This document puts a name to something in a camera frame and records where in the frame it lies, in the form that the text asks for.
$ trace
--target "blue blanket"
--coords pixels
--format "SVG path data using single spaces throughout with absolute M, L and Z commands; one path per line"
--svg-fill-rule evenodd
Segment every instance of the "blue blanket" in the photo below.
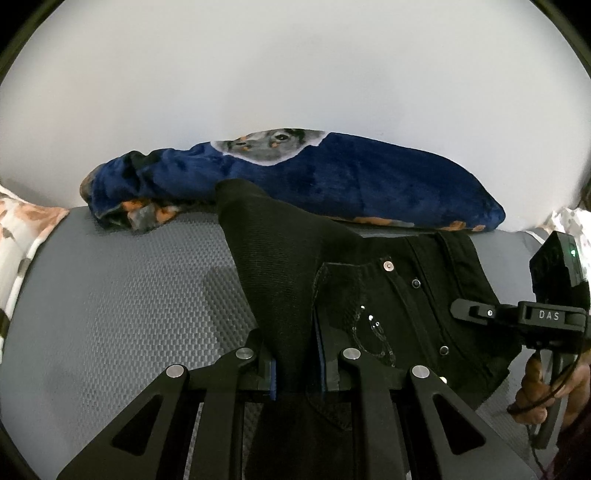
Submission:
M 308 212 L 378 225 L 481 231 L 505 212 L 478 180 L 439 155 L 369 138 L 283 128 L 189 150 L 133 151 L 94 169 L 80 193 L 103 225 L 151 229 L 215 185 L 241 178 Z

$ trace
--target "finger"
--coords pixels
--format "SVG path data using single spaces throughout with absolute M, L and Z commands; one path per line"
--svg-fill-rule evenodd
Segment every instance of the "finger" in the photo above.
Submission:
M 590 377 L 589 367 L 587 367 L 587 375 L 583 382 L 575 388 L 569 395 L 569 402 L 566 405 L 566 411 L 564 412 L 564 420 L 562 422 L 562 428 L 570 426 L 579 414 L 586 407 L 589 402 L 590 395 Z
M 537 355 L 534 353 L 530 359 L 525 364 L 525 377 L 531 381 L 541 381 L 543 378 L 543 368 L 542 368 L 542 361 Z
M 564 381 L 568 371 L 558 377 L 558 379 L 552 384 L 552 390 L 555 390 Z M 586 364 L 578 365 L 571 376 L 567 379 L 566 383 L 560 390 L 555 393 L 556 398 L 562 398 L 569 395 L 573 390 L 589 382 L 589 366 Z
M 543 407 L 537 407 L 525 413 L 513 415 L 513 419 L 522 425 L 539 425 L 546 421 L 548 410 Z
M 591 349 L 583 352 L 579 361 L 580 364 L 591 365 Z
M 550 386 L 542 382 L 523 382 L 523 387 L 515 395 L 515 403 L 519 408 L 526 408 L 548 396 L 550 393 Z M 554 398 L 549 398 L 542 407 L 549 407 L 555 402 Z

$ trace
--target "metal pin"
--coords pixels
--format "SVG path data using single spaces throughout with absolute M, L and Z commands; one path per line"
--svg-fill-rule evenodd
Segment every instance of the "metal pin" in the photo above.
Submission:
M 183 372 L 184 368 L 182 365 L 170 365 L 170 367 L 166 369 L 166 374 L 170 378 L 178 378 L 183 374 Z
M 240 360 L 248 360 L 249 358 L 252 358 L 252 356 L 254 354 L 255 354 L 255 352 L 253 352 L 247 346 L 243 346 L 242 348 L 239 348 L 238 350 L 236 350 L 236 356 Z
M 346 348 L 343 350 L 343 356 L 348 360 L 357 360 L 361 356 L 361 352 L 356 348 Z
M 415 365 L 412 372 L 417 378 L 427 378 L 429 376 L 429 369 L 423 365 Z

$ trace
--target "textured gray surface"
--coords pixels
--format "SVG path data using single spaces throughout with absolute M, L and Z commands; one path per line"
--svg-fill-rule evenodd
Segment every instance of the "textured gray surface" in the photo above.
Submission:
M 473 240 L 499 299 L 531 299 L 528 261 L 537 242 L 505 232 Z M 40 478 L 54 479 L 167 365 L 210 364 L 254 326 L 213 213 L 184 213 L 136 235 L 104 231 L 87 209 L 73 209 L 22 287 L 0 365 L 2 422 Z M 525 359 L 479 414 L 527 458 L 525 430 L 504 412 Z M 247 443 L 257 409 L 248 411 Z

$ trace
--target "white backdrop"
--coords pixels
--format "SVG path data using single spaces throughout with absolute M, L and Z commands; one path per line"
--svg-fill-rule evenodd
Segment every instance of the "white backdrop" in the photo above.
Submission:
M 129 150 L 278 127 L 444 155 L 525 228 L 587 179 L 591 80 L 529 0 L 66 0 L 0 86 L 0 176 L 82 205 Z

